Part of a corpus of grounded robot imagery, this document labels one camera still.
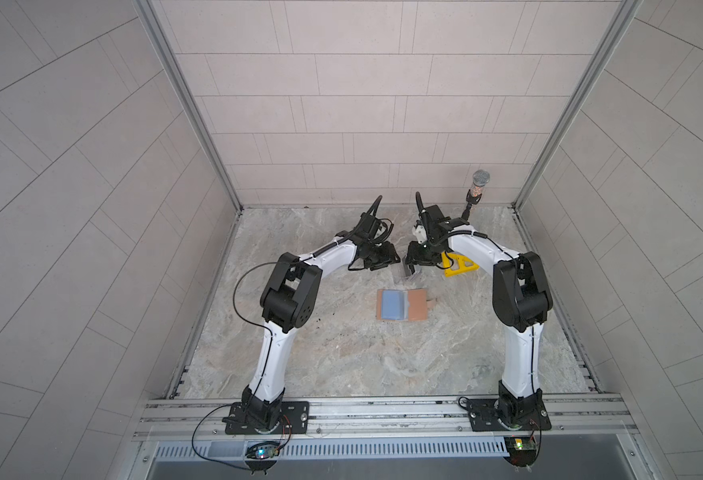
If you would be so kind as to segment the brown leather card holder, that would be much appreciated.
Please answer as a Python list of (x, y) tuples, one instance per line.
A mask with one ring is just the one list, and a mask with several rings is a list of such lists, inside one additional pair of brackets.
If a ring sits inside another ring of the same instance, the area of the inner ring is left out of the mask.
[(377, 319), (385, 321), (425, 321), (437, 300), (427, 290), (381, 289), (377, 292)]

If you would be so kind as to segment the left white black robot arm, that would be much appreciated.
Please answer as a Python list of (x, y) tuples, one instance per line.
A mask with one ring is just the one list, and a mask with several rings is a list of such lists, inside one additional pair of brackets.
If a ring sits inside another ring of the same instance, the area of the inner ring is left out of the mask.
[(260, 432), (271, 432), (281, 418), (285, 372), (296, 330), (313, 314), (323, 277), (346, 268), (379, 270), (401, 258), (389, 242), (393, 222), (377, 216), (381, 197), (361, 213), (357, 225), (337, 233), (329, 244), (301, 255), (282, 254), (261, 293), (263, 344), (254, 376), (243, 389), (241, 406), (244, 424)]

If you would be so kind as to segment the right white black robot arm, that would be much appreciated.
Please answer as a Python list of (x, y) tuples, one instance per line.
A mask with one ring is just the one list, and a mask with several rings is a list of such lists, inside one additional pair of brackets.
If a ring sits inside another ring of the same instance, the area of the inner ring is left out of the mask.
[(405, 273), (441, 266), (443, 253), (469, 258), (493, 278), (493, 311), (505, 326), (505, 369), (499, 381), (495, 418), (507, 430), (551, 429), (539, 385), (539, 349), (553, 296), (541, 256), (506, 248), (463, 218), (443, 215), (417, 198), (415, 240), (405, 255)]

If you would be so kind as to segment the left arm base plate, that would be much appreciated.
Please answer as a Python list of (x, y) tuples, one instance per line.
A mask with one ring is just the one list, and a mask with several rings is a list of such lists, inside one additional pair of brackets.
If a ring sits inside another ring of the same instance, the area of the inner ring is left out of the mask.
[(305, 434), (310, 403), (307, 401), (281, 401), (275, 404), (258, 400), (235, 402), (229, 414), (221, 420), (227, 435), (237, 434)]

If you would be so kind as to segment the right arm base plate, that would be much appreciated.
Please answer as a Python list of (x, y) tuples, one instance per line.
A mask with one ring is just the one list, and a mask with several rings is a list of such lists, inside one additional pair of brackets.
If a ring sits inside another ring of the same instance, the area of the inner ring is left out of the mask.
[(459, 401), (459, 406), (467, 412), (473, 432), (551, 430), (549, 414), (539, 396), (467, 398)]

